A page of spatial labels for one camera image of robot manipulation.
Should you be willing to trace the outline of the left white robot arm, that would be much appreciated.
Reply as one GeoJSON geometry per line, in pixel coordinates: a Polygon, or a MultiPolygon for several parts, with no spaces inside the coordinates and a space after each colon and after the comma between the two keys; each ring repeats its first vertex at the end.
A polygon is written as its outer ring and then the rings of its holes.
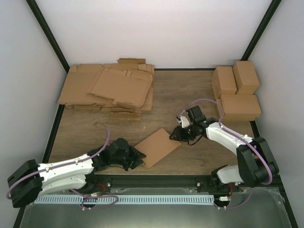
{"type": "Polygon", "coordinates": [[[146,155],[125,139],[118,138],[73,159],[40,163],[34,159],[23,163],[8,179],[7,198],[14,208],[22,208],[38,197],[62,190],[91,192],[97,186],[96,172],[113,165],[125,171],[143,164],[146,155]]]}

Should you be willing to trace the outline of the brown cardboard box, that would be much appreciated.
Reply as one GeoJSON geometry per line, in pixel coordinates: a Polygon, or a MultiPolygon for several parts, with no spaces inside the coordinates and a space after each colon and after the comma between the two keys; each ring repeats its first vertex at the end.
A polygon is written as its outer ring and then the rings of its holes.
{"type": "Polygon", "coordinates": [[[181,146],[178,141],[170,140],[169,133],[164,128],[135,145],[135,149],[146,155],[143,159],[144,167],[149,169],[172,151],[181,146]]]}

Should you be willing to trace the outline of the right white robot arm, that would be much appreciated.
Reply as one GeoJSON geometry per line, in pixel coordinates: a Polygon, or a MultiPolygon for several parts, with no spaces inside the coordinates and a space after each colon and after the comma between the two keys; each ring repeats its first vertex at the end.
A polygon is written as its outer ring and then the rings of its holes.
{"type": "Polygon", "coordinates": [[[272,183],[279,167],[264,138],[252,138],[226,128],[218,119],[206,118],[198,106],[186,110],[186,114],[176,117],[179,125],[169,139],[192,146],[206,138],[224,146],[237,157],[237,165],[224,165],[211,173],[214,190],[223,191],[228,184],[235,182],[252,188],[272,183]]]}

